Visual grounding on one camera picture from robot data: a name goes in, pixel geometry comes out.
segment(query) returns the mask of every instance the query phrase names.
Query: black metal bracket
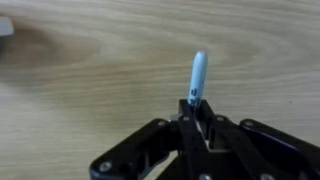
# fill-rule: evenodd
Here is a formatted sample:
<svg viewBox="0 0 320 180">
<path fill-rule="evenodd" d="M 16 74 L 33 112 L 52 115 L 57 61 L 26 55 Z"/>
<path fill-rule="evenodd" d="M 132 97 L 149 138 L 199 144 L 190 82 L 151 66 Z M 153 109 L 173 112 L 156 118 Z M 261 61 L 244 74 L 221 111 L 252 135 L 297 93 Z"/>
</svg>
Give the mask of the black metal bracket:
<svg viewBox="0 0 320 180">
<path fill-rule="evenodd" d="M 179 107 L 176 121 L 155 119 L 97 158 L 91 179 L 143 179 L 173 151 L 157 179 L 320 179 L 318 147 L 254 120 L 236 125 L 205 100 L 197 112 Z"/>
</svg>

